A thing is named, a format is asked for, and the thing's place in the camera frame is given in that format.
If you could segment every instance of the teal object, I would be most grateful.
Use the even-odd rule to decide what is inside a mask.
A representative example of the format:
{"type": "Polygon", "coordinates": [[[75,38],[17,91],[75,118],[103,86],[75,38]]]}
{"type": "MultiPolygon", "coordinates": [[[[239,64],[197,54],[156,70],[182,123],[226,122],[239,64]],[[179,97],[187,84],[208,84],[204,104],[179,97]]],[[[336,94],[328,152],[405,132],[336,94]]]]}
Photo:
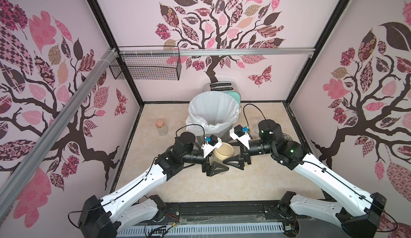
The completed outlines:
{"type": "Polygon", "coordinates": [[[224,92],[227,93],[228,95],[230,95],[231,97],[233,97],[238,102],[238,104],[240,105],[241,96],[238,92],[236,92],[236,91],[224,91],[224,92]]]}

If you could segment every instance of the aluminum rail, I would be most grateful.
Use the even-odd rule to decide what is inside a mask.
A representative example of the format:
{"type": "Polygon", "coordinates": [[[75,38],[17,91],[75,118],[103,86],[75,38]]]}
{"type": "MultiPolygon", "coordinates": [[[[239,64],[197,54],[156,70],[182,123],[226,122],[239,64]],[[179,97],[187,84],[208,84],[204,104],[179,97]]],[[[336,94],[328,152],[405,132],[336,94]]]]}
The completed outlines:
{"type": "MultiPolygon", "coordinates": [[[[250,48],[250,49],[198,49],[180,50],[180,56],[219,56],[219,55],[280,55],[280,54],[313,54],[315,48],[250,48]]],[[[120,54],[177,54],[177,50],[127,50],[120,51],[120,54]]]]}
{"type": "Polygon", "coordinates": [[[50,125],[44,134],[36,141],[36,144],[31,149],[30,153],[24,157],[17,169],[0,188],[0,220],[7,214],[20,192],[33,177],[37,168],[49,153],[51,147],[77,112],[85,97],[90,93],[105,69],[116,56],[117,54],[113,52],[113,49],[108,50],[104,54],[87,76],[86,80],[70,98],[69,102],[59,112],[52,125],[50,125]]]}

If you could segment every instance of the wall mural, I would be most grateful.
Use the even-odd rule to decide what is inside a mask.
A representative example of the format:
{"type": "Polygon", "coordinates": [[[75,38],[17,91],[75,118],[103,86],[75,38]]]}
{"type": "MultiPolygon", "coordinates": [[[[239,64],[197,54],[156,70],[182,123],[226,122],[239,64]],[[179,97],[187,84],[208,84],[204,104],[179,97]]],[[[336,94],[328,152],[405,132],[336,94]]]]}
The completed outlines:
{"type": "MultiPolygon", "coordinates": [[[[29,131],[38,137],[43,135],[80,83],[85,81],[83,73],[93,69],[95,60],[93,50],[84,55],[79,39],[73,43],[70,31],[54,19],[58,33],[48,12],[41,11],[40,17],[33,15],[32,19],[28,19],[18,5],[13,6],[8,0],[0,0],[0,9],[3,24],[0,25],[0,69],[4,77],[0,83],[0,171],[12,173],[20,164],[18,159],[21,161],[35,145],[32,139],[24,138],[29,134],[22,132],[29,131]],[[31,37],[26,36],[26,39],[33,39],[37,46],[34,55],[11,32],[23,31],[27,26],[31,37]],[[48,52],[43,52],[45,45],[54,46],[48,52]],[[11,113],[11,108],[18,109],[11,113]],[[14,135],[13,141],[10,140],[11,135],[3,139],[11,126],[20,132],[14,135]],[[16,163],[12,167],[5,167],[1,163],[5,161],[16,163]]],[[[38,168],[34,178],[18,197],[13,217],[17,219],[25,215],[26,227],[38,220],[37,208],[47,203],[51,184],[64,191],[64,179],[74,175],[86,161],[103,163],[107,188],[109,170],[116,168],[119,161],[113,162],[118,146],[109,154],[87,146],[87,140],[93,138],[92,130],[98,128],[93,119],[107,115],[101,109],[107,102],[110,89],[104,86],[105,80],[106,72],[67,125],[67,134],[60,137],[51,148],[52,156],[43,160],[50,162],[48,170],[44,172],[38,168]],[[65,158],[63,152],[70,155],[65,158]]],[[[118,89],[116,92],[120,103],[114,112],[110,112],[114,116],[125,113],[124,104],[127,101],[118,89]]]]}
{"type": "MultiPolygon", "coordinates": [[[[281,13],[274,12],[280,0],[173,1],[178,6],[160,3],[161,15],[167,25],[158,24],[155,33],[166,40],[164,45],[183,49],[276,48],[284,41],[272,38],[284,29],[284,26],[273,25],[281,13]],[[193,5],[197,9],[189,11],[187,7],[193,5]],[[171,39],[171,31],[176,38],[171,39]]],[[[245,64],[255,64],[262,60],[265,60],[262,55],[181,57],[181,62],[186,63],[187,69],[206,69],[205,73],[211,82],[218,81],[214,71],[217,66],[231,68],[232,63],[235,63],[238,67],[245,68],[245,64]]],[[[174,60],[171,58],[168,63],[172,64],[174,60]]],[[[271,66],[262,75],[248,77],[260,86],[263,81],[271,79],[270,72],[271,66]]]]}

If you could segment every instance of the pink wall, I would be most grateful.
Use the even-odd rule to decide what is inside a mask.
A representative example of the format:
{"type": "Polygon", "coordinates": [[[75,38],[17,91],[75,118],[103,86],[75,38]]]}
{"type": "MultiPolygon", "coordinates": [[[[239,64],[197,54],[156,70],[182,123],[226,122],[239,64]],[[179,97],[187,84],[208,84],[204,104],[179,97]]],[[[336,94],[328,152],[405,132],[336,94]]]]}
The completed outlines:
{"type": "MultiPolygon", "coordinates": [[[[3,184],[108,46],[85,0],[1,0],[0,7],[3,184]]],[[[108,70],[23,189],[0,236],[82,237],[67,213],[108,192],[137,110],[127,83],[108,70]]]]}
{"type": "Polygon", "coordinates": [[[291,104],[320,159],[387,198],[400,228],[376,237],[411,234],[410,2],[353,0],[291,104]]]}
{"type": "MultiPolygon", "coordinates": [[[[247,43],[244,44],[246,48],[253,48],[260,41],[271,39],[276,39],[271,40],[270,43],[277,47],[312,47],[338,2],[338,0],[223,0],[227,5],[227,16],[231,19],[229,22],[223,11],[211,11],[216,5],[217,8],[221,5],[219,3],[221,0],[98,1],[120,46],[176,44],[181,49],[239,48],[241,43],[247,43]],[[265,6],[268,6],[268,10],[258,21],[260,10],[265,6]],[[198,9],[209,12],[205,13],[203,10],[201,15],[196,11],[198,9]],[[177,16],[178,20],[174,20],[174,24],[171,24],[169,19],[168,22],[163,19],[162,15],[166,16],[168,10],[170,16],[167,18],[175,19],[174,16],[177,16]],[[270,21],[276,14],[275,21],[270,21]],[[187,18],[197,18],[197,23],[190,23],[187,18]],[[238,38],[236,32],[242,32],[238,38]],[[222,42],[224,39],[227,39],[226,47],[222,42]]],[[[202,92],[206,83],[216,80],[236,82],[243,100],[286,99],[294,79],[306,61],[306,55],[265,55],[264,57],[264,60],[252,64],[239,56],[233,56],[232,59],[212,57],[211,63],[207,64],[206,56],[203,56],[191,60],[191,62],[198,60],[205,65],[198,67],[198,71],[194,71],[192,67],[187,69],[183,59],[179,81],[136,80],[136,85],[146,101],[191,100],[202,92]],[[220,62],[226,60],[230,62],[230,68],[226,64],[220,67],[220,62]],[[271,81],[263,80],[258,87],[248,78],[252,75],[261,76],[268,66],[272,66],[271,81]]]]}

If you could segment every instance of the tree mural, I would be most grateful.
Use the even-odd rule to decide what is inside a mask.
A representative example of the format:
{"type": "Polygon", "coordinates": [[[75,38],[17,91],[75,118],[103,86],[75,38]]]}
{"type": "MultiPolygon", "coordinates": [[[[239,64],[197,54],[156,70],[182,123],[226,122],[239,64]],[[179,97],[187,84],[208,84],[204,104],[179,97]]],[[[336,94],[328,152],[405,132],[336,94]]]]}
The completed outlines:
{"type": "MultiPolygon", "coordinates": [[[[60,31],[57,35],[56,28],[51,25],[49,13],[42,11],[41,17],[34,15],[33,19],[28,20],[31,37],[38,49],[34,51],[33,57],[11,32],[18,30],[17,26],[22,30],[27,26],[25,12],[18,5],[11,10],[12,4],[7,0],[0,0],[0,8],[0,20],[5,25],[0,25],[0,69],[4,76],[0,84],[0,139],[10,131],[10,125],[21,132],[29,131],[40,137],[77,91],[79,83],[85,81],[83,73],[91,71],[95,66],[94,52],[90,50],[90,53],[84,55],[80,41],[77,39],[73,43],[70,31],[54,19],[55,26],[60,31]],[[21,13],[19,19],[25,19],[21,24],[19,19],[12,16],[16,13],[16,8],[21,13]],[[54,45],[46,55],[42,54],[45,45],[54,45]],[[18,109],[10,114],[11,108],[18,109]]],[[[58,188],[64,190],[64,179],[76,173],[81,164],[80,155],[84,161],[97,160],[103,163],[106,188],[109,170],[116,168],[118,161],[115,163],[113,159],[118,146],[109,154],[87,146],[87,140],[92,137],[91,130],[98,128],[93,123],[93,118],[103,117],[106,113],[101,109],[107,102],[109,91],[109,87],[103,86],[105,80],[106,72],[67,125],[67,132],[64,132],[66,134],[51,148],[55,154],[43,160],[51,162],[47,176],[49,182],[58,188]],[[71,155],[64,158],[64,151],[69,151],[71,155]]],[[[113,112],[114,115],[125,112],[124,104],[127,101],[118,90],[117,97],[120,103],[113,112]]],[[[0,145],[1,161],[17,161],[30,152],[35,142],[23,138],[30,136],[27,132],[21,136],[19,140],[0,145]]],[[[17,162],[13,167],[0,166],[0,171],[13,172],[19,164],[17,162]]]]}
{"type": "MultiPolygon", "coordinates": [[[[274,12],[280,0],[173,1],[178,6],[160,3],[161,15],[167,25],[158,24],[155,33],[166,40],[164,45],[183,49],[276,48],[284,41],[271,38],[284,29],[284,26],[273,25],[280,15],[280,12],[274,12]],[[175,40],[171,39],[171,32],[176,35],[175,40]]],[[[215,77],[217,66],[231,68],[235,63],[244,68],[244,64],[255,64],[264,59],[262,55],[181,57],[187,69],[193,67],[200,71],[207,68],[205,72],[211,82],[218,81],[215,77]]],[[[271,67],[268,67],[263,75],[252,75],[249,79],[260,85],[270,80],[270,72],[271,67]]]]}
{"type": "Polygon", "coordinates": [[[335,138],[328,148],[312,143],[321,152],[319,159],[331,167],[346,137],[357,136],[354,145],[362,146],[364,157],[375,150],[377,178],[386,173],[393,187],[411,201],[411,171],[393,161],[411,164],[411,140],[400,138],[411,136],[411,62],[395,56],[411,50],[411,31],[399,22],[379,28],[383,27],[386,42],[371,29],[357,51],[349,48],[342,53],[342,66],[331,73],[335,79],[323,86],[334,100],[329,108],[338,122],[335,138]]]}

